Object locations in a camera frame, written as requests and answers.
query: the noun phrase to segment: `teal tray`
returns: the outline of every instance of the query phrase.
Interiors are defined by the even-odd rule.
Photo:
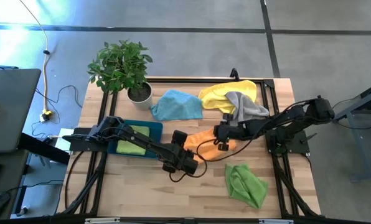
[[[135,121],[135,120],[125,120],[125,124],[128,125],[135,125],[135,126],[142,126],[149,128],[149,137],[156,142],[161,142],[162,137],[162,130],[163,125],[159,122],[151,122],[151,121]],[[146,159],[156,159],[156,155],[153,152],[146,151],[145,155],[138,156],[138,155],[129,155],[129,154],[122,154],[116,152],[116,147],[118,146],[118,142],[110,142],[108,144],[108,153],[119,155],[119,156],[129,156],[129,157],[138,157],[138,158],[146,158]]]

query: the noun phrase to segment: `gray towel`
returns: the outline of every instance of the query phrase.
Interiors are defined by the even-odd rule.
[[[238,122],[270,114],[264,106],[256,105],[249,97],[240,92],[230,91],[225,96],[235,106],[233,119],[238,119]]]

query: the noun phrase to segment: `cloth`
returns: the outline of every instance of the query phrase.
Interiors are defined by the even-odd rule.
[[[142,126],[134,126],[131,125],[131,128],[133,130],[137,131],[138,133],[141,133],[145,136],[149,136],[149,128],[148,127],[142,127]],[[130,155],[138,155],[143,156],[146,154],[146,150],[136,146],[133,143],[130,143],[128,141],[120,140],[118,141],[118,146],[116,147],[116,152],[121,154],[130,154]]]
[[[197,152],[197,147],[204,141],[208,141],[211,139],[215,139],[213,135],[213,128],[207,131],[202,131],[196,134],[191,134],[187,136],[187,139],[184,143],[184,149],[190,149],[193,152]],[[217,149],[218,146],[213,144],[213,141],[207,142],[199,146],[198,153],[205,159],[214,159],[219,155],[225,153],[224,151],[220,151]],[[229,140],[228,142],[228,150],[234,150],[237,147],[235,140]],[[203,160],[200,159],[197,155],[194,156],[194,159],[198,161],[198,163],[202,163]]]
[[[168,90],[156,105],[152,105],[151,113],[157,121],[202,119],[202,102],[188,93]]]
[[[241,92],[230,91],[226,93],[225,97],[235,106],[233,119],[238,119],[238,122],[253,119],[255,116],[268,116],[270,114],[268,109],[256,105]]]
[[[256,84],[249,80],[221,83],[205,88],[201,90],[198,98],[202,100],[205,109],[219,108],[223,113],[233,113],[235,107],[225,97],[225,94],[230,91],[239,91],[252,101],[256,100]]]
[[[260,208],[267,195],[268,183],[250,172],[248,165],[225,165],[225,182],[230,198]]]

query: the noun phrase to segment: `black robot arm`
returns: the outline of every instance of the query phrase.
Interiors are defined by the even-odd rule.
[[[284,143],[287,139],[293,139],[295,134],[312,124],[329,123],[334,118],[334,112],[328,100],[319,96],[315,99],[295,103],[282,113],[265,119],[238,122],[238,126],[230,125],[231,115],[224,114],[223,118],[224,120],[214,128],[215,144],[219,144],[219,150],[227,151],[229,139],[253,140],[268,131],[275,131],[276,143]]]
[[[92,127],[89,134],[73,134],[63,136],[69,142],[89,141],[92,144],[106,144],[110,141],[129,141],[145,150],[155,153],[159,161],[163,162],[163,170],[174,173],[176,170],[183,170],[187,174],[194,174],[198,162],[194,160],[194,153],[183,149],[187,134],[181,131],[174,131],[172,142],[163,144],[153,141],[133,130],[131,126],[124,124],[119,117],[107,116],[100,125]]]

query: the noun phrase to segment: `concrete floor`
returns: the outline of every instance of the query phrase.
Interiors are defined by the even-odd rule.
[[[24,2],[45,25],[265,27],[259,0]],[[371,30],[371,0],[266,0],[266,3],[272,29]],[[35,24],[19,2],[10,0],[0,0],[0,22]],[[88,82],[87,64],[104,41],[118,39],[141,41],[150,48],[149,54],[154,59],[148,67],[150,75],[227,77],[231,68],[236,67],[243,77],[273,77],[266,34],[48,31],[47,35],[52,51],[47,66],[49,97],[53,99],[63,86],[75,85],[82,102]],[[334,104],[371,86],[371,35],[273,34],[273,40],[279,72],[281,77],[291,79],[296,100],[322,95]],[[40,31],[28,31],[20,26],[0,30],[0,65],[41,68],[44,45]],[[38,87],[43,89],[42,80]],[[73,90],[64,90],[55,107],[61,123],[37,125],[36,133],[58,134],[60,128],[77,125],[81,109],[74,102]],[[41,110],[42,97],[35,95],[25,133],[31,133],[31,124],[38,120]],[[370,124],[371,118],[361,121],[362,126]],[[371,222],[371,180],[349,182],[350,175],[361,171],[360,155],[350,130],[328,124],[310,127],[307,132],[318,133],[309,145],[322,214]],[[46,206],[38,204],[34,214],[54,213],[60,189],[52,190],[57,194],[39,189],[40,194],[45,192],[55,200]]]

